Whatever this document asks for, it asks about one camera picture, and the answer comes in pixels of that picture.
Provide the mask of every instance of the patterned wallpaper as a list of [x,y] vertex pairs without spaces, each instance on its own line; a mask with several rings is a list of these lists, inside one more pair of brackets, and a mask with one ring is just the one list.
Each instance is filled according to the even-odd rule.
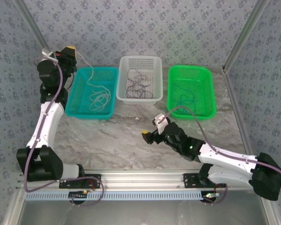
[[253,149],[281,165],[281,0],[270,0],[229,76]]
[[15,153],[25,147],[39,114],[39,85],[31,59],[39,47],[12,0],[0,0],[0,224],[20,167]]
[[73,44],[92,65],[157,55],[164,66],[221,66],[256,0],[25,2],[52,49]]

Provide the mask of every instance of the plastic basket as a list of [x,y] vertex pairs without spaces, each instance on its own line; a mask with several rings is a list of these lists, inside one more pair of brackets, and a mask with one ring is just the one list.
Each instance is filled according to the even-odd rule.
[[[209,69],[199,66],[175,65],[169,69],[168,110],[183,105],[193,111],[199,120],[216,114],[214,85]],[[171,113],[177,119],[193,119],[185,109]]]
[[132,55],[121,58],[117,99],[125,104],[153,105],[162,97],[163,67],[159,57]]
[[96,86],[102,85],[111,93],[110,101],[102,109],[91,105],[93,102],[91,99],[94,99],[96,95],[92,96],[91,99],[90,96],[95,92],[104,90],[102,87],[94,87],[87,84],[91,75],[92,68],[90,67],[80,68],[77,71],[70,98],[66,106],[66,114],[79,119],[108,120],[114,110],[118,69],[114,67],[94,67],[94,76],[89,83]]

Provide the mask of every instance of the white string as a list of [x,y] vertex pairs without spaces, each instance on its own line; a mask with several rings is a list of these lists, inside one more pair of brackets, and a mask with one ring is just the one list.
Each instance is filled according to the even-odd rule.
[[107,104],[110,102],[111,92],[106,87],[104,87],[102,85],[94,85],[94,84],[89,83],[89,81],[94,76],[94,68],[88,62],[86,62],[84,57],[79,52],[77,52],[77,54],[80,55],[81,58],[83,59],[83,61],[92,68],[92,75],[88,79],[87,85],[90,85],[90,86],[95,87],[95,88],[103,88],[104,89],[104,90],[99,91],[99,92],[92,90],[93,94],[91,94],[89,96],[90,101],[92,101],[92,103],[89,106],[89,110],[99,112],[99,111],[103,110],[107,106]]

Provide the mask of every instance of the cable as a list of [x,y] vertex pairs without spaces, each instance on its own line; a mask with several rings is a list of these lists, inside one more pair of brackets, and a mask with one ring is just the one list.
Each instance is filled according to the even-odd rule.
[[228,185],[226,184],[224,196],[223,196],[223,198],[221,198],[219,201],[213,202],[213,201],[211,201],[211,200],[208,199],[208,198],[204,198],[204,200],[206,200],[206,201],[212,203],[213,205],[217,205],[217,204],[220,204],[221,202],[223,202],[223,201],[226,199],[227,195],[228,195]]
[[[129,71],[134,69],[139,75],[134,77],[134,80],[129,78]],[[137,69],[130,68],[127,72],[127,80],[126,80],[126,97],[127,98],[148,98],[146,97],[147,93],[151,95],[150,98],[153,98],[152,92],[146,90],[146,87],[149,87],[150,84],[144,85],[141,82],[146,81],[148,77],[146,75],[142,75]]]
[[205,134],[205,131],[203,130],[202,125],[200,124],[200,122],[199,122],[199,120],[197,119],[197,117],[195,116],[195,114],[194,114],[189,108],[187,108],[187,107],[185,107],[185,106],[182,106],[182,105],[181,105],[181,106],[177,106],[177,107],[172,108],[172,109],[165,115],[165,117],[163,117],[163,118],[158,122],[158,124],[162,123],[167,117],[169,117],[169,115],[170,115],[170,113],[171,113],[172,111],[175,111],[175,110],[178,109],[178,108],[184,108],[184,109],[186,109],[186,110],[194,117],[194,119],[196,120],[197,124],[198,124],[199,127],[200,127],[200,130],[201,130],[201,132],[202,132],[202,134],[203,134],[203,136],[204,136],[204,138],[205,138],[206,143],[207,143],[207,144],[211,147],[211,149],[214,150],[216,153],[218,153],[218,154],[220,154],[220,155],[222,155],[222,156],[225,156],[225,157],[227,157],[227,158],[235,159],[235,160],[238,160],[238,161],[249,162],[249,163],[255,163],[255,164],[258,164],[258,165],[262,165],[262,166],[268,167],[268,168],[270,168],[270,169],[272,169],[272,170],[275,170],[276,172],[278,172],[278,173],[281,174],[281,170],[278,169],[278,168],[276,168],[276,167],[274,167],[274,166],[272,166],[272,165],[269,165],[269,164],[266,164],[266,163],[263,163],[263,162],[258,162],[258,161],[250,160],[250,159],[245,159],[245,158],[240,158],[240,157],[231,156],[231,155],[228,155],[228,154],[226,154],[226,153],[223,153],[223,152],[218,151],[218,150],[211,144],[211,142],[209,141],[207,135]]
[[92,181],[92,180],[89,180],[89,181],[90,181],[90,183],[91,183],[91,185],[92,185],[92,189],[95,190],[93,181]]
[[72,82],[71,82],[70,86],[69,86],[66,90],[69,90],[69,89],[70,89],[70,87],[73,85],[75,75],[74,75],[74,74],[72,74],[72,76],[73,76],[73,78],[72,78]]
[[[173,91],[172,101],[177,103],[176,106],[179,106],[179,105],[186,106],[187,105],[190,108],[190,106],[193,104],[193,107],[194,107],[193,111],[196,113],[195,94],[191,90],[188,90],[188,89],[185,89],[185,88],[181,88],[177,84],[174,84],[173,86],[174,87],[176,86],[178,89],[182,90],[182,91],[181,90],[177,90],[177,91],[174,90]],[[186,91],[189,92],[189,95],[182,94],[182,95],[180,95],[180,98],[178,98],[178,100],[174,99],[175,93],[181,93],[181,92],[185,93]],[[187,113],[186,109],[180,110],[180,108],[179,108],[179,109],[177,109],[177,111],[179,113]]]
[[92,102],[90,104],[90,106],[89,106],[89,110],[97,111],[97,112],[102,111],[107,106],[107,104],[110,102],[110,100],[111,100],[111,92],[106,87],[104,87],[102,85],[94,85],[92,83],[89,83],[90,80],[94,76],[94,68],[88,62],[86,62],[84,57],[79,52],[77,52],[77,54],[80,55],[81,58],[83,59],[83,61],[86,64],[88,64],[89,67],[92,68],[92,75],[88,79],[87,85],[90,85],[90,86],[95,87],[95,88],[103,88],[104,89],[102,91],[94,91],[94,90],[92,90],[92,94],[89,96],[89,99]]
[[214,189],[214,192],[216,192],[216,187],[219,187],[221,190],[220,190],[220,195],[222,194],[222,187],[218,184],[215,184],[215,189]]
[[104,197],[104,185],[102,183],[101,180],[99,180],[98,178],[96,177],[92,177],[92,176],[89,176],[89,177],[78,177],[78,178],[73,178],[73,179],[67,179],[67,181],[73,181],[73,180],[85,180],[85,179],[93,179],[93,180],[96,180],[97,182],[99,182],[101,184],[101,187],[102,187],[102,193],[100,195],[100,197],[95,201],[95,202],[92,202],[92,203],[89,203],[89,204],[83,204],[83,205],[77,205],[74,203],[74,198],[79,195],[79,194],[76,194],[72,197],[72,200],[71,200],[71,203],[73,206],[78,206],[78,207],[85,207],[85,206],[92,206],[92,205],[95,205],[97,203],[99,203],[101,201],[101,199]]
[[51,182],[49,182],[49,183],[47,183],[47,184],[44,184],[44,185],[42,185],[42,186],[40,186],[40,187],[37,187],[37,188],[35,188],[35,189],[32,189],[32,190],[28,190],[28,188],[27,188],[28,167],[29,167],[29,163],[30,163],[32,154],[33,154],[33,152],[34,152],[34,150],[35,150],[35,148],[36,148],[36,146],[37,146],[37,143],[38,143],[38,141],[39,141],[39,138],[40,138],[40,135],[41,135],[43,126],[44,126],[44,122],[45,122],[46,116],[47,116],[47,114],[48,114],[48,112],[49,112],[49,110],[50,110],[52,104],[54,103],[55,99],[57,98],[58,94],[60,93],[60,90],[61,90],[61,87],[62,87],[62,82],[63,82],[62,70],[61,70],[61,68],[60,68],[60,65],[59,65],[57,62],[55,62],[53,59],[48,58],[48,57],[39,57],[39,58],[34,59],[33,61],[35,62],[36,60],[50,60],[50,61],[52,61],[52,62],[54,63],[54,65],[57,66],[57,68],[58,68],[58,70],[59,70],[60,81],[59,81],[59,87],[58,87],[58,89],[57,89],[56,94],[54,95],[54,97],[52,98],[51,102],[49,103],[48,107],[46,108],[46,110],[45,110],[45,112],[44,112],[44,115],[43,115],[43,118],[42,118],[42,120],[41,120],[39,129],[38,129],[38,131],[37,131],[36,139],[35,139],[35,141],[34,141],[32,147],[31,147],[31,150],[30,150],[30,152],[29,152],[29,154],[28,154],[28,157],[27,157],[27,160],[26,160],[26,165],[25,165],[25,169],[24,169],[24,190],[25,190],[27,193],[31,193],[31,192],[37,191],[37,190],[39,190],[39,189],[42,189],[42,188],[44,188],[44,187],[46,187],[46,186],[49,186],[49,185],[51,185],[51,184],[53,184],[53,183],[56,182],[56,181],[54,180],[54,181],[51,181]]

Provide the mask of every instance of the robotic arm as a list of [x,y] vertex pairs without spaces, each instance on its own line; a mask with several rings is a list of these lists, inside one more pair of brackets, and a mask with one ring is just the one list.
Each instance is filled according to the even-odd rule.
[[[238,187],[253,188],[254,192],[261,197],[276,201],[281,188],[281,174],[276,171],[253,163],[252,161],[266,163],[281,170],[275,161],[265,153],[260,155],[244,155],[220,148],[219,152],[231,157],[226,157],[215,152],[205,141],[188,137],[182,128],[169,118],[159,114],[153,120],[157,129],[150,133],[143,131],[143,139],[148,143],[165,143],[182,157],[189,161],[203,163],[198,174],[202,185],[208,183],[226,183]],[[232,159],[233,157],[244,158],[245,161]]]
[[[55,54],[52,52],[42,53],[45,58],[37,65],[39,78],[42,81],[40,87],[41,113],[32,138],[28,142],[26,148],[17,151],[16,157],[20,168],[24,173],[28,154],[32,149],[32,145],[37,141],[29,163],[27,181],[77,178],[79,175],[84,174],[83,167],[81,165],[69,165],[63,163],[53,151],[57,125],[67,104],[68,92],[64,86],[71,74],[77,70],[76,49],[73,46],[67,46],[61,52],[55,52]],[[42,122],[45,111],[53,96],[57,93],[60,84],[59,70],[53,62],[59,64],[63,74],[63,82],[60,93],[51,105],[50,110],[46,115],[46,119]]]

